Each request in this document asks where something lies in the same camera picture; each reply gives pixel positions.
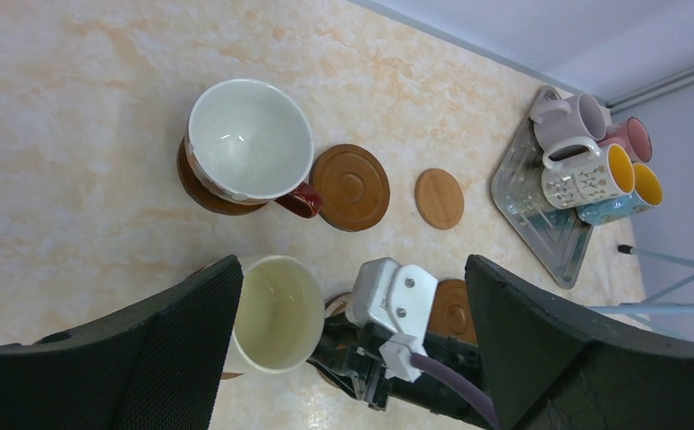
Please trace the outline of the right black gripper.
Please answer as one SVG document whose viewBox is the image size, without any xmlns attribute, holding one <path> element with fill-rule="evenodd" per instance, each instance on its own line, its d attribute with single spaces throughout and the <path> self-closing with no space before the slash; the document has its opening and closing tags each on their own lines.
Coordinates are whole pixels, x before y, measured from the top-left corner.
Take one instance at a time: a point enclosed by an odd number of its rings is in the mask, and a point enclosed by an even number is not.
<svg viewBox="0 0 694 430">
<path fill-rule="evenodd" d="M 413 383 L 388 377 L 379 346 L 391 332 L 374 323 L 359 327 L 345 313 L 325 319 L 321 339 L 307 363 L 326 382 L 373 410 L 384 411 L 390 398 L 403 400 L 433 414 L 488 427 L 489 422 L 452 388 L 423 373 Z"/>
</svg>

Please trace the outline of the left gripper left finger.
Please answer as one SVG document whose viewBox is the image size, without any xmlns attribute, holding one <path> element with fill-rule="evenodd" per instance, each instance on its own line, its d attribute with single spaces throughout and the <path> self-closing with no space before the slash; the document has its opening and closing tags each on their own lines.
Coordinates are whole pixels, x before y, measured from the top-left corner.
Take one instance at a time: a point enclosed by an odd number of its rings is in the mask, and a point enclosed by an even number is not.
<svg viewBox="0 0 694 430">
<path fill-rule="evenodd" d="M 0 429 L 205 429 L 244 275 L 229 255 L 154 296 L 0 346 Z"/>
</svg>

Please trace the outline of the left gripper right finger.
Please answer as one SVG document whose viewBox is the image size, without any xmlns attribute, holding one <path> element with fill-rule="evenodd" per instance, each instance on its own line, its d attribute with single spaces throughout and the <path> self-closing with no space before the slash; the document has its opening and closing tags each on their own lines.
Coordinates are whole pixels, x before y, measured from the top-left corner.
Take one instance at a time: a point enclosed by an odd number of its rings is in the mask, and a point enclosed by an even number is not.
<svg viewBox="0 0 694 430">
<path fill-rule="evenodd" d="M 472 254 L 467 295 L 504 429 L 694 429 L 694 342 L 618 322 Z"/>
</svg>

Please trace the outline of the cream ribbed mug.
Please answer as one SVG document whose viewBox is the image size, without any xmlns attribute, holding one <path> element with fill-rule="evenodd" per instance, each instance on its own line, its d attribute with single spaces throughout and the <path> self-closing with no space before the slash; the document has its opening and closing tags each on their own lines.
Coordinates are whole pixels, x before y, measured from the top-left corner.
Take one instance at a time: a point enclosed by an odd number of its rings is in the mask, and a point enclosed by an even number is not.
<svg viewBox="0 0 694 430">
<path fill-rule="evenodd" d="M 323 333 L 319 281 L 290 256 L 248 256 L 239 262 L 243 285 L 223 372 L 290 372 L 310 357 Z"/>
</svg>

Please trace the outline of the light blue music stand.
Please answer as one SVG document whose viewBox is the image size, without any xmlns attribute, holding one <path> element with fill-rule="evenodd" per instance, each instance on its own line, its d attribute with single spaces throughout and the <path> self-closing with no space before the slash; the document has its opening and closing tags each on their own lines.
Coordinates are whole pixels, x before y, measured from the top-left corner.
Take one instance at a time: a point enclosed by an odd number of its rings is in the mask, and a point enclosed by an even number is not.
<svg viewBox="0 0 694 430">
<path fill-rule="evenodd" d="M 649 257 L 659 261 L 669 262 L 675 265 L 680 265 L 683 267 L 694 269 L 694 260 L 683 257 L 644 250 L 632 245 L 618 245 L 617 250 L 621 254 Z M 688 277 L 685 277 L 673 283 L 671 286 L 664 288 L 661 291 L 658 291 L 657 293 L 654 293 L 652 296 L 649 296 L 643 299 L 642 301 L 619 303 L 618 305 L 591 305 L 588 307 L 588 309 L 599 314 L 624 315 L 637 323 L 645 325 L 653 331 L 659 332 L 669 337 L 682 339 L 682 336 L 680 334 L 675 334 L 673 331 L 665 329 L 663 326 L 656 324 L 646 318 L 643 318 L 642 314 L 694 315 L 694 303 L 674 303 L 663 301 L 664 297 L 671 295 L 673 292 L 676 292 L 681 288 L 684 288 L 692 282 L 694 282 L 694 273 L 689 275 Z"/>
</svg>

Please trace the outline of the dark wooden coaster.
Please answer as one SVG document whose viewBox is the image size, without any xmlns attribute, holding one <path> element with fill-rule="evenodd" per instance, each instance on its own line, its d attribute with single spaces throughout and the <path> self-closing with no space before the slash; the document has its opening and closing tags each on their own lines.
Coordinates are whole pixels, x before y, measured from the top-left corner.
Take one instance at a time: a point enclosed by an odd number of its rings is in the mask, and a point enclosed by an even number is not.
<svg viewBox="0 0 694 430">
<path fill-rule="evenodd" d="M 222 380 L 230 380 L 230 379 L 237 378 L 239 376 L 243 376 L 243 374 L 223 372 L 221 375 L 221 379 Z"/>
<path fill-rule="evenodd" d="M 478 343 L 464 280 L 445 279 L 438 283 L 427 330 Z"/>
<path fill-rule="evenodd" d="M 344 292 L 330 298 L 325 304 L 325 317 L 329 318 L 336 314 L 343 314 L 350 297 L 350 292 Z M 334 387 L 335 389 L 339 389 L 339 386 L 329 379 L 321 369 L 317 368 L 316 371 L 326 384 Z"/>
<path fill-rule="evenodd" d="M 354 144 L 337 144 L 322 152 L 313 164 L 310 184 L 323 199 L 322 218 L 342 231 L 372 228 L 389 208 L 390 183 L 383 165 Z"/>
<path fill-rule="evenodd" d="M 184 191 L 207 211 L 227 216 L 242 216 L 262 209 L 265 203 L 243 205 L 228 202 L 207 190 L 194 175 L 185 153 L 184 140 L 176 154 L 176 170 Z"/>
</svg>

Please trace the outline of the light wooden coaster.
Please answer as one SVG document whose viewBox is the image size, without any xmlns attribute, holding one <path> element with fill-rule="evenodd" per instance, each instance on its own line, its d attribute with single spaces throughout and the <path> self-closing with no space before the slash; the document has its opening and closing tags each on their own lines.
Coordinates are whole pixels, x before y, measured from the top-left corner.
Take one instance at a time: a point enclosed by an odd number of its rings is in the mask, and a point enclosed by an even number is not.
<svg viewBox="0 0 694 430">
<path fill-rule="evenodd" d="M 416 207 L 433 228 L 448 230 L 461 221 L 465 199 L 457 179 L 440 168 L 426 169 L 416 180 Z"/>
</svg>

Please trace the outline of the floral mug yellow inside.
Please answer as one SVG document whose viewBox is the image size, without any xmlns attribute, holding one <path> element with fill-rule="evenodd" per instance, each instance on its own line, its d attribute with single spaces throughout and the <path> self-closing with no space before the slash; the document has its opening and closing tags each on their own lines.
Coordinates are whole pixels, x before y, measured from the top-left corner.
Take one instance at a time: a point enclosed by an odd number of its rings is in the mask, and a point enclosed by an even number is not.
<svg viewBox="0 0 694 430">
<path fill-rule="evenodd" d="M 541 189 L 557 209 L 569 209 L 630 194 L 636 174 L 617 143 L 601 147 L 588 137 L 557 142 L 543 154 Z"/>
</svg>

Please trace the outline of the blue butterfly mug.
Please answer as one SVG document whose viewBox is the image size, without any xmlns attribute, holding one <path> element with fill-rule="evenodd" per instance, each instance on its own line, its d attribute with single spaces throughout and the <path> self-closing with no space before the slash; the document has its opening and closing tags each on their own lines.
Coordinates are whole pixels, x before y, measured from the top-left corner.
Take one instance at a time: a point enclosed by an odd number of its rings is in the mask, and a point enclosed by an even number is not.
<svg viewBox="0 0 694 430">
<path fill-rule="evenodd" d="M 636 184 L 632 193 L 579 206 L 578 217 L 589 225 L 601 226 L 660 206 L 664 191 L 655 172 L 641 162 L 634 163 L 633 167 Z"/>
</svg>

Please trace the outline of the white and brown cup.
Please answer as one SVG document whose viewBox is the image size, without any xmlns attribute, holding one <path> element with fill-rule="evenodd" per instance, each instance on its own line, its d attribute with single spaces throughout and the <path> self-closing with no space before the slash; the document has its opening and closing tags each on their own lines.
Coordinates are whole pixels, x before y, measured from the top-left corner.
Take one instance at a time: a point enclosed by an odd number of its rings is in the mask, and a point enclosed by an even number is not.
<svg viewBox="0 0 694 430">
<path fill-rule="evenodd" d="M 311 219 L 323 199 L 307 181 L 313 130 L 284 91 L 254 79 L 216 83 L 193 102 L 183 154 L 201 187 L 244 207 L 275 202 Z"/>
</svg>

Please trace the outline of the pink mug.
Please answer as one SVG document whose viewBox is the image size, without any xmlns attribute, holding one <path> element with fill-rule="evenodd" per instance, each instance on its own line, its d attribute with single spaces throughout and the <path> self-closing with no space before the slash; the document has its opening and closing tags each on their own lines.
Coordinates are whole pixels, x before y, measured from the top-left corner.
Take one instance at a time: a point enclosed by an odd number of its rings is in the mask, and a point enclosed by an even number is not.
<svg viewBox="0 0 694 430">
<path fill-rule="evenodd" d="M 606 128 L 605 137 L 598 142 L 604 148 L 611 144 L 620 145 L 632 162 L 648 163 L 652 159 L 653 146 L 644 124 L 636 117 L 627 118 Z"/>
</svg>

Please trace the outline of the metal tray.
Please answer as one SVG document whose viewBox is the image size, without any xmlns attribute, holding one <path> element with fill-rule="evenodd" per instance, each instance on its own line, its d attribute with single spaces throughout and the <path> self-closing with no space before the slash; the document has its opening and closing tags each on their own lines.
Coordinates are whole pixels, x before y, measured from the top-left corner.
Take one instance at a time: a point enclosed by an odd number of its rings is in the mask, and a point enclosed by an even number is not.
<svg viewBox="0 0 694 430">
<path fill-rule="evenodd" d="M 541 188 L 543 150 L 524 116 L 490 180 L 495 207 L 547 269 L 558 286 L 571 289 L 578 280 L 593 227 L 574 209 L 559 210 Z"/>
</svg>

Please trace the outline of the grey purple mug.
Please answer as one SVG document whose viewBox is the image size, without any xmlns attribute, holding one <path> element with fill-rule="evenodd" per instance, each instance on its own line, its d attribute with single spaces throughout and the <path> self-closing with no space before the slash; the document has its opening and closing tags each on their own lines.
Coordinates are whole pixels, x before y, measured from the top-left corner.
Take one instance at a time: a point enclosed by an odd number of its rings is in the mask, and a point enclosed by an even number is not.
<svg viewBox="0 0 694 430">
<path fill-rule="evenodd" d="M 544 151 L 572 137 L 600 142 L 609 125 L 603 107 L 587 93 L 543 101 L 531 109 L 529 117 L 534 123 L 535 138 Z"/>
</svg>

